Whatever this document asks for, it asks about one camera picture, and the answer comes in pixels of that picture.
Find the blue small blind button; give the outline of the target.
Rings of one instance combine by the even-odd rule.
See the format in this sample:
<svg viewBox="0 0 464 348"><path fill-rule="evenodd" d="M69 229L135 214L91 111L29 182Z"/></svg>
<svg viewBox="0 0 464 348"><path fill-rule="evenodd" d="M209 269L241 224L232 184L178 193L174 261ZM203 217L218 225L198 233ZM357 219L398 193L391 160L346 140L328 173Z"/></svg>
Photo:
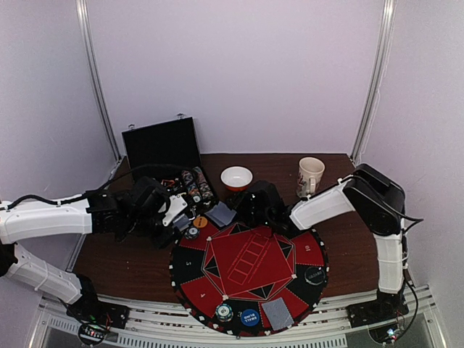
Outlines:
<svg viewBox="0 0 464 348"><path fill-rule="evenodd" d="M260 322L260 314L253 309L246 309L240 314L240 321L246 327L254 327Z"/></svg>

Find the stack of poker chips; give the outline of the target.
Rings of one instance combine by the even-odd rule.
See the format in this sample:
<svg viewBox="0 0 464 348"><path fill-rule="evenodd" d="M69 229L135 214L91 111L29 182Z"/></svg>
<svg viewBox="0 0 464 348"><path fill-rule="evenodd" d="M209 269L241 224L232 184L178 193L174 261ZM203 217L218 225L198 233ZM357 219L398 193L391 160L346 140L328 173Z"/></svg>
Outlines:
<svg viewBox="0 0 464 348"><path fill-rule="evenodd" d="M215 309L215 316L222 323L231 321L233 318L232 307L226 303L219 304Z"/></svg>

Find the blue backed card deck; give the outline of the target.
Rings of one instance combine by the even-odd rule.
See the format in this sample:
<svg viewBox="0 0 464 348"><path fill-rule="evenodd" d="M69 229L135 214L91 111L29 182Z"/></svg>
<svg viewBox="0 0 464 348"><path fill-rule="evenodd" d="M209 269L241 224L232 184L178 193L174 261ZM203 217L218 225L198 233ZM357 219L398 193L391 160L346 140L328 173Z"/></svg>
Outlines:
<svg viewBox="0 0 464 348"><path fill-rule="evenodd" d="M191 225L191 220L186 214L179 215L173 221L173 227L179 231L184 231Z"/></svg>

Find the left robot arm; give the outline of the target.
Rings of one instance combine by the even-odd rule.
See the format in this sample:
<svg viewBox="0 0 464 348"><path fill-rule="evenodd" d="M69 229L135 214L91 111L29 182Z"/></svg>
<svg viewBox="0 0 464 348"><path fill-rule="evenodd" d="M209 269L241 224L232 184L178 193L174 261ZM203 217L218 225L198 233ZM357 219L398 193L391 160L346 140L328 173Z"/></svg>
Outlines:
<svg viewBox="0 0 464 348"><path fill-rule="evenodd" d="M61 299L89 322L104 316L91 280L68 273L20 245L23 239L62 234L112 233L117 241L140 230L167 228L188 204L153 178L139 179L129 191L104 188L80 196L48 200L27 195L1 204L1 275Z"/></svg>

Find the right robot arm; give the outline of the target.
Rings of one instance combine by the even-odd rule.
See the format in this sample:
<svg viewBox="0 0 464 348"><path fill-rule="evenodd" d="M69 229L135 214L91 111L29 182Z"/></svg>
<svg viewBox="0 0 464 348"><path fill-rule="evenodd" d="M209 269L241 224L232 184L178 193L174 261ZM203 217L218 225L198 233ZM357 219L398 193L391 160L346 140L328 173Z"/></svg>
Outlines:
<svg viewBox="0 0 464 348"><path fill-rule="evenodd" d="M249 227L268 225L286 238L347 212L356 212L374 235L378 255L378 292L372 304L376 319L386 320L399 309L405 269L405 192L366 163L327 189L286 205L274 184L258 181L226 200Z"/></svg>

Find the dice and buttons pile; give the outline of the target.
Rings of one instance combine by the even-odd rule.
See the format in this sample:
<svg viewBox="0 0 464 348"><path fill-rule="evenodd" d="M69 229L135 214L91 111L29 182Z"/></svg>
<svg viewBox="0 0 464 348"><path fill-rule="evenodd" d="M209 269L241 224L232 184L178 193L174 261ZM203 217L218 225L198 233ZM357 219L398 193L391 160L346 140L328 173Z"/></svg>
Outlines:
<svg viewBox="0 0 464 348"><path fill-rule="evenodd" d="M179 178L162 179L160 183L171 194L179 192L183 188L183 184Z"/></svg>

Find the white bowl orange outside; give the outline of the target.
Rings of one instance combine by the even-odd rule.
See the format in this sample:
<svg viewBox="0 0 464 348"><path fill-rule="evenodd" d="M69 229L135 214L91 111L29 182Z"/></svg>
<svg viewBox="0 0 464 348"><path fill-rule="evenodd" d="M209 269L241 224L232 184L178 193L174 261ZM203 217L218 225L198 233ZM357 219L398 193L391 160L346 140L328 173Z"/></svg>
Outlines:
<svg viewBox="0 0 464 348"><path fill-rule="evenodd" d="M244 191L252 182L253 174L246 167L232 166L224 169L220 179L229 191Z"/></svg>

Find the chip row in case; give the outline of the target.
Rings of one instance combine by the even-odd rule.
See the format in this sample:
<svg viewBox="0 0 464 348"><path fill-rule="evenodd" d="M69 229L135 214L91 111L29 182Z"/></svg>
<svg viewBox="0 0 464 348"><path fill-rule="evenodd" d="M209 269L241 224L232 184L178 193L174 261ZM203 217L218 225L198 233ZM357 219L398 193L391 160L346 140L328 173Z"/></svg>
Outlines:
<svg viewBox="0 0 464 348"><path fill-rule="evenodd" d="M214 194L210 185L207 182L206 177L200 167L194 167L194 172L196 173L196 184L199 188L199 191L202 195L203 200L211 200L214 198Z"/></svg>
<svg viewBox="0 0 464 348"><path fill-rule="evenodd" d="M202 195L196 185L194 174L191 171L183 170L181 172L181 177L188 195L195 203L199 203L202 200Z"/></svg>

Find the orange big blind button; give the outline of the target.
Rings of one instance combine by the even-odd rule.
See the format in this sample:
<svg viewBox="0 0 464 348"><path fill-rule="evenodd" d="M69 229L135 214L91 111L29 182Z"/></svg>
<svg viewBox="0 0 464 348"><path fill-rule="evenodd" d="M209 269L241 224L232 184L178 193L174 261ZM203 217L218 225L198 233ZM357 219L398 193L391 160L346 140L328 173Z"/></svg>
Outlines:
<svg viewBox="0 0 464 348"><path fill-rule="evenodd" d="M204 216L198 216L193 221L194 227L196 227L198 229L206 227L207 224L208 224L208 219L206 217L204 217Z"/></svg>

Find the black poker chip case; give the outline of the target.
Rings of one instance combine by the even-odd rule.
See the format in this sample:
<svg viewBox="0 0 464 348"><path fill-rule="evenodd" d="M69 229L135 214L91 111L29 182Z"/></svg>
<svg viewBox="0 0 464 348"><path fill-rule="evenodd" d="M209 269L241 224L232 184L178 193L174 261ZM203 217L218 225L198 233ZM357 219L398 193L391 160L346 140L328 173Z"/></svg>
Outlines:
<svg viewBox="0 0 464 348"><path fill-rule="evenodd" d="M179 178L183 184L181 172L191 171L196 180L193 168L200 167L214 198L195 203L184 184L182 190L174 194L182 195L188 205L199 212L208 211L218 203L218 196L202 166L192 117L127 130L123 132L123 142L135 181L144 176L159 182Z"/></svg>

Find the cream ceramic mug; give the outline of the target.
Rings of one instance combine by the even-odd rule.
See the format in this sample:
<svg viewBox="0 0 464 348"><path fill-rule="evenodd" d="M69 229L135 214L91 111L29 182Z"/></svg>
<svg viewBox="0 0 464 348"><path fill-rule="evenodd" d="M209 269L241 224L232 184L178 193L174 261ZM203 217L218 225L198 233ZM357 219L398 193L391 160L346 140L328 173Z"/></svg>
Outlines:
<svg viewBox="0 0 464 348"><path fill-rule="evenodd" d="M321 181L326 166L315 157L304 157L299 161L297 196L313 195Z"/></svg>

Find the round red black poker mat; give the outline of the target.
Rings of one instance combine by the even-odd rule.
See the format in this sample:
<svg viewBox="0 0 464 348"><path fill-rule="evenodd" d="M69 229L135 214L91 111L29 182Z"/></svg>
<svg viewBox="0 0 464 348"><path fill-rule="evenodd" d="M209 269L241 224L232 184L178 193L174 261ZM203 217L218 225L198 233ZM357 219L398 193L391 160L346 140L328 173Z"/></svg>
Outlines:
<svg viewBox="0 0 464 348"><path fill-rule="evenodd" d="M285 331L311 314L328 285L328 255L314 228L290 239L267 226L250 228L235 222L224 228L214 223L199 229L197 239L175 242L170 255L171 286L179 302L201 324L232 336L269 336ZM324 267L326 281L311 286L304 272ZM262 305L282 297L294 324L274 331ZM215 316L218 305L232 307L227 323ZM246 327L240 314L256 310L260 322Z"/></svg>

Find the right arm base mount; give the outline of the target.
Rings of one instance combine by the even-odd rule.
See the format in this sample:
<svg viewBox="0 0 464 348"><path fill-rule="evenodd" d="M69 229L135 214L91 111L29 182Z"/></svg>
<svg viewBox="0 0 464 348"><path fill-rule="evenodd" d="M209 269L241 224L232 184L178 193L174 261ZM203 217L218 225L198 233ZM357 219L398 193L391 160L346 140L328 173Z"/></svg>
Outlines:
<svg viewBox="0 0 464 348"><path fill-rule="evenodd" d="M352 328L368 326L369 337L378 344L393 344L405 328L405 315L409 313L406 304L394 306L391 303L373 300L347 307Z"/></svg>

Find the left aluminium frame post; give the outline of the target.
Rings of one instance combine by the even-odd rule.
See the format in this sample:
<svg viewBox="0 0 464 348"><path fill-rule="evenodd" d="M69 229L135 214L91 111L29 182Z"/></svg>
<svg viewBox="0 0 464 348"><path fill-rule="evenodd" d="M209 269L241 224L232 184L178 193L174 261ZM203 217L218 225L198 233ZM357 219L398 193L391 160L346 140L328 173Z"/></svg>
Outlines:
<svg viewBox="0 0 464 348"><path fill-rule="evenodd" d="M115 161L119 162L122 159L122 155L120 153L119 146L117 145L115 133L109 118L102 82L99 76L94 43L91 35L90 20L88 17L88 2L85 0L76 0L75 5L97 109L112 155Z"/></svg>

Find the aluminium frame post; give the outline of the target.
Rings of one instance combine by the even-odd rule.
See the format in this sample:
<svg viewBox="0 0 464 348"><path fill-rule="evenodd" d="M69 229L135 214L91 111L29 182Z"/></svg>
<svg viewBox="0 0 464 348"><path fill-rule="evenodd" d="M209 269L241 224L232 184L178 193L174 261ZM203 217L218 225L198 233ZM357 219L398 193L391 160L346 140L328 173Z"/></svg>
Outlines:
<svg viewBox="0 0 464 348"><path fill-rule="evenodd" d="M381 24L379 27L378 43L374 59L373 70L368 87L368 94L362 111L360 125L355 138L355 143L350 155L354 164L360 164L362 155L368 143L373 121L380 100L381 82L387 69L389 53L392 44L392 33L394 31L394 17L397 1L384 1Z"/></svg>
<svg viewBox="0 0 464 348"><path fill-rule="evenodd" d="M76 0L75 5L97 109L112 155L115 161L119 162L122 159L122 155L120 153L119 146L117 145L115 133L109 118L102 82L99 76L94 43L91 35L90 20L88 17L88 2L85 0Z"/></svg>

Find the right aluminium frame post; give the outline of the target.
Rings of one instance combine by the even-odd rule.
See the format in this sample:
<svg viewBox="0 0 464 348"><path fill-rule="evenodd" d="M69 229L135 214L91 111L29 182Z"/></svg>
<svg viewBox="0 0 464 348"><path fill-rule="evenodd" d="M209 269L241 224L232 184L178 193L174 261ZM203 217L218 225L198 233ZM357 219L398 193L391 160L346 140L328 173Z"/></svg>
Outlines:
<svg viewBox="0 0 464 348"><path fill-rule="evenodd" d="M362 111L360 125L355 138L355 143L350 155L354 164L360 164L362 155L368 143L373 121L380 100L381 82L387 69L389 53L392 44L392 33L394 31L394 17L397 1L384 1L381 24L379 27L378 43L374 59L373 70L368 87L368 94Z"/></svg>

